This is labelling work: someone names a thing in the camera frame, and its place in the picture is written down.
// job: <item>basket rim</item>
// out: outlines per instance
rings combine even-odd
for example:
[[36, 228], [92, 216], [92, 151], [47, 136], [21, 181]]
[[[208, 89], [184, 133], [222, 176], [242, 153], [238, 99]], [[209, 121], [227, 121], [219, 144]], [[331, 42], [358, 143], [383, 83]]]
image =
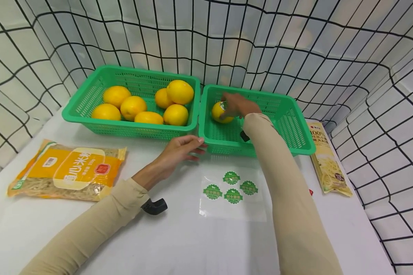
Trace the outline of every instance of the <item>basket rim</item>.
[[[262, 91], [255, 91], [255, 90], [248, 90], [248, 89], [243, 89], [243, 88], [236, 88], [236, 87], [227, 87], [227, 86], [221, 86], [221, 85], [215, 85], [215, 84], [209, 84], [206, 85], [205, 87], [203, 87], [203, 93], [202, 93], [202, 98], [200, 101], [200, 109], [204, 110], [203, 112], [200, 112], [199, 114], [199, 136], [203, 137], [205, 140], [206, 144], [211, 144], [211, 145], [222, 145], [222, 146], [229, 146], [229, 147], [238, 147], [238, 148], [242, 148], [242, 149], [253, 149], [255, 150], [254, 146], [252, 144], [247, 144], [247, 143], [243, 143], [243, 142], [236, 142], [236, 141], [227, 141], [227, 140], [218, 140], [218, 139], [211, 139], [208, 138], [205, 135], [205, 120], [207, 118], [207, 97], [208, 97], [208, 92], [209, 92], [209, 88], [210, 87], [217, 87], [219, 89], [223, 89], [223, 90], [228, 90], [228, 91], [234, 91], [234, 92], [239, 92], [241, 90], [245, 90], [247, 92], [251, 92], [254, 94], [259, 94], [259, 95], [268, 95], [274, 98], [283, 98], [285, 100], [289, 100], [292, 101], [294, 107], [296, 110], [301, 110], [299, 105], [297, 104], [297, 101], [295, 99], [293, 99], [291, 96], [288, 95], [281, 95], [281, 94], [273, 94], [273, 93], [268, 93], [268, 92], [262, 92]], [[303, 116], [303, 113], [297, 112], [298, 116], [297, 119], [299, 120], [299, 123], [304, 125], [304, 127], [307, 127], [307, 122]], [[293, 155], [311, 155], [313, 153], [315, 153], [316, 147], [315, 144], [312, 140], [312, 135], [310, 131], [305, 131], [305, 133], [303, 133], [305, 136], [305, 139], [307, 139], [309, 141], [309, 148], [307, 149], [301, 149], [301, 148], [289, 148], [289, 150], [291, 151], [291, 154]]]
[[105, 126], [121, 126], [121, 127], [131, 127], [131, 128], [142, 128], [142, 129], [153, 129], [153, 130], [168, 130], [168, 131], [193, 131], [197, 127], [199, 109], [193, 106], [191, 121], [188, 125], [185, 126], [173, 126], [173, 125], [160, 125], [160, 124], [149, 124], [149, 123], [139, 123], [133, 121], [108, 121], [105, 119], [96, 119], [96, 118], [84, 118], [82, 116], [74, 116], [71, 115], [70, 112], [74, 109], [77, 105], [78, 99], [85, 93], [87, 87], [96, 80], [97, 75], [104, 70], [107, 69], [122, 69], [122, 70], [130, 70], [134, 72], [143, 72], [143, 73], [152, 73], [156, 75], [165, 74], [166, 76], [174, 76], [175, 78], [180, 78], [183, 76], [184, 78], [191, 78], [195, 81], [194, 88], [194, 98], [192, 104], [197, 104], [200, 101], [200, 80], [194, 76], [189, 76], [185, 74], [178, 74], [178, 73], [167, 73], [167, 72], [159, 72], [153, 70], [144, 70], [144, 69], [137, 69], [137, 68], [129, 68], [123, 66], [113, 66], [113, 65], [103, 65], [97, 67], [93, 73], [81, 84], [81, 86], [77, 89], [76, 93], [71, 96], [67, 105], [64, 107], [62, 111], [62, 117], [67, 122], [74, 122], [74, 123], [81, 123], [81, 124], [93, 124], [93, 125], [105, 125]]

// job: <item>black strap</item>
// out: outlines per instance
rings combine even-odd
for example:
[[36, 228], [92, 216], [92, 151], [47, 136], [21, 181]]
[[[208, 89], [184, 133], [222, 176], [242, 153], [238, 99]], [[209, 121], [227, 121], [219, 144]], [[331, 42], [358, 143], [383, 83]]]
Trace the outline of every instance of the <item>black strap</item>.
[[243, 139], [244, 142], [247, 142], [249, 140], [249, 136], [247, 136], [244, 131], [240, 132], [240, 137]]
[[141, 208], [150, 215], [158, 215], [166, 211], [168, 206], [164, 199], [157, 200], [156, 202], [152, 202], [151, 199], [148, 199]]

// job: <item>spaghetti package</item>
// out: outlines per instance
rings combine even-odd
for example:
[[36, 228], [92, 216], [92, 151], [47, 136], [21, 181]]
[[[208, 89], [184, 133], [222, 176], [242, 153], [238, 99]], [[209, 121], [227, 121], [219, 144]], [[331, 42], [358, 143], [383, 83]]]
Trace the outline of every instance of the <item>spaghetti package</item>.
[[334, 191], [352, 196], [352, 191], [346, 184], [343, 172], [338, 166], [337, 160], [329, 146], [323, 124], [320, 122], [308, 122], [317, 150], [311, 155], [312, 163], [317, 173], [321, 189], [326, 194]]
[[99, 201], [110, 194], [126, 150], [67, 147], [45, 139], [7, 194]]

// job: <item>grid-patterned wall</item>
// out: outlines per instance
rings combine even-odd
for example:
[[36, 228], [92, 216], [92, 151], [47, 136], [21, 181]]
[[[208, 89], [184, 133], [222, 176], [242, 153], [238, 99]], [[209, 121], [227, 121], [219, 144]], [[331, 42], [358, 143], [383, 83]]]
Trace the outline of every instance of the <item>grid-patterned wall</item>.
[[103, 64], [296, 98], [413, 274], [413, 0], [1, 0], [0, 169]]

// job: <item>beige sleeve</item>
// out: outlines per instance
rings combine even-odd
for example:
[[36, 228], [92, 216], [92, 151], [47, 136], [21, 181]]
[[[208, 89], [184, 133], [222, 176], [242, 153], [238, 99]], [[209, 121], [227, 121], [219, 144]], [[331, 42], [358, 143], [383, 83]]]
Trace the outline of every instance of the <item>beige sleeve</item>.
[[272, 200], [282, 275], [341, 275], [309, 189], [287, 144], [265, 115], [250, 113], [243, 127], [250, 137]]
[[134, 180], [120, 180], [110, 195], [68, 224], [20, 274], [73, 274], [91, 254], [131, 221], [149, 199]]

